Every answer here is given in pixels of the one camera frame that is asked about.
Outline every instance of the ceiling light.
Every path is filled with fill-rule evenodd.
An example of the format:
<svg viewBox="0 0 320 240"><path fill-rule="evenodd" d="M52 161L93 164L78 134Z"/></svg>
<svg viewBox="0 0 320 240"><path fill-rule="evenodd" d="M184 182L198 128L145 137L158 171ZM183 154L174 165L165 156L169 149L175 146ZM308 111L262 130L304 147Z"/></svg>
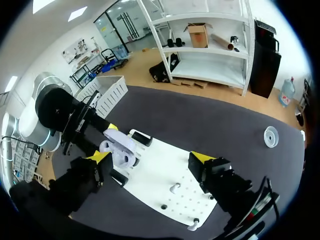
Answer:
<svg viewBox="0 0 320 240"><path fill-rule="evenodd" d="M11 91L11 89L12 89L13 86L15 85L17 79L18 79L17 76L12 76L12 77L10 78L10 81L9 81L8 85L6 86L6 88L5 88L5 90L4 90L5 93Z"/></svg>
<svg viewBox="0 0 320 240"><path fill-rule="evenodd" d="M80 17L82 14L84 14L85 10L87 9L87 6L80 8L77 11L73 11L69 17L68 22L70 22L73 19L76 19L77 17Z"/></svg>
<svg viewBox="0 0 320 240"><path fill-rule="evenodd" d="M40 9L44 8L48 4L52 3L54 0L33 0L33 9L32 12L35 14Z"/></svg>

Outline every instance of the gray table surface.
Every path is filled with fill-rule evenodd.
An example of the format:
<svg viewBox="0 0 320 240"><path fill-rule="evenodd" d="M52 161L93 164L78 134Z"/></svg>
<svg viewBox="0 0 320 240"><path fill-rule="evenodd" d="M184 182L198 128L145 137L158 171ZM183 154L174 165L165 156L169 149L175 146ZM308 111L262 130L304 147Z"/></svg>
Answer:
<svg viewBox="0 0 320 240"><path fill-rule="evenodd" d="M136 129L187 151L196 151L231 161L232 168L244 179L251 180L256 191L264 176L280 194L277 203L283 213L296 194L304 161L304 142L300 131L272 117L227 102L129 86L128 93L107 116L122 132ZM274 126L279 143L268 148L264 130ZM104 139L89 127L86 136L97 145ZM70 161L84 156L76 146L70 156L60 147L52 165L59 178ZM144 238L178 237L212 239L223 232L230 216L217 205L204 225L191 232L187 227L156 212L107 178L97 194L91 194L81 208L72 214L74 220L98 230ZM275 222L271 211L264 219L266 226Z"/></svg>

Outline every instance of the black cabinet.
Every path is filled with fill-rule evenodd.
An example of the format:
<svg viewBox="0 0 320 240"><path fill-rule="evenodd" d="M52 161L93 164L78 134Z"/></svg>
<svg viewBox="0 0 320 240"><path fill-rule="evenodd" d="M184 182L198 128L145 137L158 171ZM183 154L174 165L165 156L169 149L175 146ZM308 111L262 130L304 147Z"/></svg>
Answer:
<svg viewBox="0 0 320 240"><path fill-rule="evenodd" d="M274 87L281 55L279 42L274 38L276 30L265 23L255 21L254 59L250 77L251 92L268 98Z"/></svg>

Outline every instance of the cardboard tube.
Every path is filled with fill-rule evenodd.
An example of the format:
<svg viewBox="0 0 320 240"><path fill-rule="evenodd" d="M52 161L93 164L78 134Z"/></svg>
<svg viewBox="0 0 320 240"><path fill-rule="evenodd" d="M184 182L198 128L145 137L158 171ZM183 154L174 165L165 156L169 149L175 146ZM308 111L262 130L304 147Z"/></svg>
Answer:
<svg viewBox="0 0 320 240"><path fill-rule="evenodd" d="M211 34L211 38L215 40L218 44L220 44L223 48L229 51L232 51L234 49L234 45L231 42L228 42L215 34Z"/></svg>

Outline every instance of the white peg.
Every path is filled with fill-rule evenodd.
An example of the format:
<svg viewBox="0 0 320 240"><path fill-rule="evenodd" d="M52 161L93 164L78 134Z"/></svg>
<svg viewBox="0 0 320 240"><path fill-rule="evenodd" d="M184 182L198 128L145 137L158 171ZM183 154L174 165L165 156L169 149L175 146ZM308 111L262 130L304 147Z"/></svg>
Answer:
<svg viewBox="0 0 320 240"><path fill-rule="evenodd" d="M173 185L172 187L170 187L170 192L172 192L173 194L177 193L177 189L181 187L180 183L176 183L175 185Z"/></svg>
<svg viewBox="0 0 320 240"><path fill-rule="evenodd" d="M198 229L198 225L199 225L199 219L195 218L195 219L193 219L193 225L188 226L186 229L188 229L189 231L195 231Z"/></svg>

